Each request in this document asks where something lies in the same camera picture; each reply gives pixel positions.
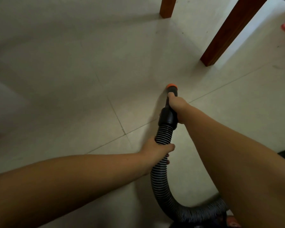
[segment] vacuum hose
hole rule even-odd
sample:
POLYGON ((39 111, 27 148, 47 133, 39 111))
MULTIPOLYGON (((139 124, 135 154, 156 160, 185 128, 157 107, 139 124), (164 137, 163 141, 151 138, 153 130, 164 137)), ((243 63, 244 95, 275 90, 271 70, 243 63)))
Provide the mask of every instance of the vacuum hose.
MULTIPOLYGON (((177 86, 167 85, 167 91, 173 92, 177 96, 177 86)), ((155 141, 160 145, 170 144, 173 130, 177 127, 177 114, 169 106, 169 99, 166 106, 160 113, 158 121, 158 131, 155 141)), ((178 203, 171 194, 167 179, 167 157, 164 157, 151 171, 151 184, 155 198, 164 213, 175 222, 196 223, 214 218, 227 210, 227 205, 218 196, 212 202, 197 206, 187 207, 178 203)))

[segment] wooden leg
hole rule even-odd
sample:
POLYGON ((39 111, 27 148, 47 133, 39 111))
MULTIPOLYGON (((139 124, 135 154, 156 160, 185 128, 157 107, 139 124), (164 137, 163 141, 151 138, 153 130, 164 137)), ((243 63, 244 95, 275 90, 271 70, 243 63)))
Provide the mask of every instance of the wooden leg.
POLYGON ((162 18, 171 18, 176 0, 162 0, 160 15, 162 18))
POLYGON ((205 66, 211 66, 258 12, 267 0, 238 0, 229 16, 201 57, 205 66))

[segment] forearm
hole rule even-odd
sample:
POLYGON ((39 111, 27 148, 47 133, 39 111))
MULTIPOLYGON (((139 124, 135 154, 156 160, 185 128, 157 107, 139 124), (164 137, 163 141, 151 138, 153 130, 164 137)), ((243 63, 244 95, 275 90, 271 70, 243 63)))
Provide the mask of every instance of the forearm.
POLYGON ((194 107, 182 117, 207 172, 243 226, 285 225, 285 160, 194 107))
POLYGON ((147 173, 138 153, 50 159, 0 174, 0 227, 37 227, 147 173))

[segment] person's left hand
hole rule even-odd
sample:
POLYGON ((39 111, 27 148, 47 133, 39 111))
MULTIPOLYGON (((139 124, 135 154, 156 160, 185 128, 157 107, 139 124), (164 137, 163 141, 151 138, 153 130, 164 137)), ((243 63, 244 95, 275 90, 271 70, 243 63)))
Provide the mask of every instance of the person's left hand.
POLYGON ((148 169, 147 174, 150 173, 152 168, 166 155, 169 157, 169 153, 175 149, 174 144, 159 145, 154 139, 155 137, 149 138, 138 153, 146 161, 148 169))

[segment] orange ring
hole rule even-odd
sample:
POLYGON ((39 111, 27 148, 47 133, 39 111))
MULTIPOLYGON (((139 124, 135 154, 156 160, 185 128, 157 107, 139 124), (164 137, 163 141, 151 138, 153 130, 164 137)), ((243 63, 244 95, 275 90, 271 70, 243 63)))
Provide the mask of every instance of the orange ring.
POLYGON ((171 83, 171 84, 168 84, 168 85, 166 86, 166 89, 169 88, 169 87, 171 87, 171 86, 174 86, 174 87, 177 88, 177 86, 176 86, 175 84, 172 84, 172 83, 171 83))

